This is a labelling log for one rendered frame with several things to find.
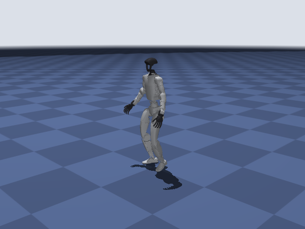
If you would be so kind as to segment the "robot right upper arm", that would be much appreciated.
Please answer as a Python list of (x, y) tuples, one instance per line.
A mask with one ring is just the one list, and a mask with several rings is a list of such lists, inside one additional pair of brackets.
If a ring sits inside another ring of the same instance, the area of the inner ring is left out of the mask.
[(145, 85), (144, 85), (144, 77), (145, 77), (145, 75), (142, 76), (142, 79), (143, 79), (142, 85), (143, 85), (143, 87), (140, 89), (140, 92), (141, 92), (142, 94), (146, 94)]

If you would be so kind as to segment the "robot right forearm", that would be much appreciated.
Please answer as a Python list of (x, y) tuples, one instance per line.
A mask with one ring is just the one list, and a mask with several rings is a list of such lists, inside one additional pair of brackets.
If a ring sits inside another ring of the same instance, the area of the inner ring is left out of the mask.
[(138, 102), (140, 102), (141, 98), (143, 97), (143, 94), (139, 91), (138, 95), (134, 99), (133, 105), (136, 105)]

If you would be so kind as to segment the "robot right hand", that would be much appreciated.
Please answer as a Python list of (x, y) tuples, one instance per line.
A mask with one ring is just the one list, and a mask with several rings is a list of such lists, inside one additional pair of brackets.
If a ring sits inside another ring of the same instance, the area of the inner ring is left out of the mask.
[(129, 111), (132, 109), (133, 106), (135, 106), (135, 105), (133, 105), (133, 103), (134, 103), (134, 100), (131, 102), (131, 104), (128, 104), (124, 107), (124, 113), (127, 114), (127, 112), (128, 112), (128, 114), (129, 114)]

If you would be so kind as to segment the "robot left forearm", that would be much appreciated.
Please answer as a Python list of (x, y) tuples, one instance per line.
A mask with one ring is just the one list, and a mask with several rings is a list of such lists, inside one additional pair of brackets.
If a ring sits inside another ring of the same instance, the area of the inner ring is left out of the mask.
[(161, 94), (161, 100), (160, 100), (160, 113), (164, 114), (165, 111), (165, 103), (166, 103), (166, 95), (164, 93)]

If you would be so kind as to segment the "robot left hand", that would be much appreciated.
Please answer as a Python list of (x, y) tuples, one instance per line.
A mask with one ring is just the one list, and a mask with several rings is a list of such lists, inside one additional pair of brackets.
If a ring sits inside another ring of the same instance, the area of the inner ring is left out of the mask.
[(161, 111), (159, 111), (158, 116), (152, 121), (152, 122), (154, 122), (156, 120), (156, 122), (155, 122), (155, 124), (153, 126), (155, 126), (157, 124), (156, 125), (156, 127), (158, 126), (157, 128), (160, 128), (162, 126), (162, 122), (163, 122), (163, 116), (164, 115), (161, 114), (160, 112)]

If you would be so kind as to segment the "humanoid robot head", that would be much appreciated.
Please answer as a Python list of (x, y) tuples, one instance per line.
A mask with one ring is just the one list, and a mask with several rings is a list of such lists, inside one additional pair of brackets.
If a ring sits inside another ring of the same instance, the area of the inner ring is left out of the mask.
[[(146, 70), (148, 71), (148, 72), (150, 72), (148, 75), (152, 75), (151, 73), (156, 73), (153, 69), (151, 69), (152, 68), (152, 66), (154, 65), (154, 64), (157, 64), (158, 62), (157, 62), (157, 60), (155, 59), (155, 58), (148, 58), (148, 59), (146, 59), (145, 61), (144, 61), (145, 63), (146, 63)], [(148, 65), (150, 66), (150, 68), (148, 69)], [(156, 73), (157, 74), (157, 73)]]

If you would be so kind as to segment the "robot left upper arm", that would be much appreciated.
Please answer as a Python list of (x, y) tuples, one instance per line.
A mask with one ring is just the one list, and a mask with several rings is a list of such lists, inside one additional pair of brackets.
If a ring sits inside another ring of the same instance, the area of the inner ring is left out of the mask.
[[(155, 84), (157, 84), (157, 87), (158, 87), (158, 90), (159, 92), (162, 94), (164, 93), (165, 94), (165, 89), (164, 89), (164, 86), (163, 86), (163, 79), (162, 77), (159, 77), (159, 76), (156, 76), (154, 77), (154, 82)], [(158, 98), (161, 100), (161, 94), (158, 96)], [(166, 95), (166, 94), (165, 94)]]

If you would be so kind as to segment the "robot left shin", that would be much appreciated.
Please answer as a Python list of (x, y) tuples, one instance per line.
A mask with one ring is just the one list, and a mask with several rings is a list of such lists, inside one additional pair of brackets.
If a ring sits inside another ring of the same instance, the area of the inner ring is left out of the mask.
[(158, 160), (160, 161), (160, 163), (164, 163), (164, 158), (163, 158), (163, 154), (162, 154), (162, 147), (160, 145), (160, 142), (157, 141), (155, 148), (152, 147), (152, 150), (155, 154), (155, 156), (158, 158)]

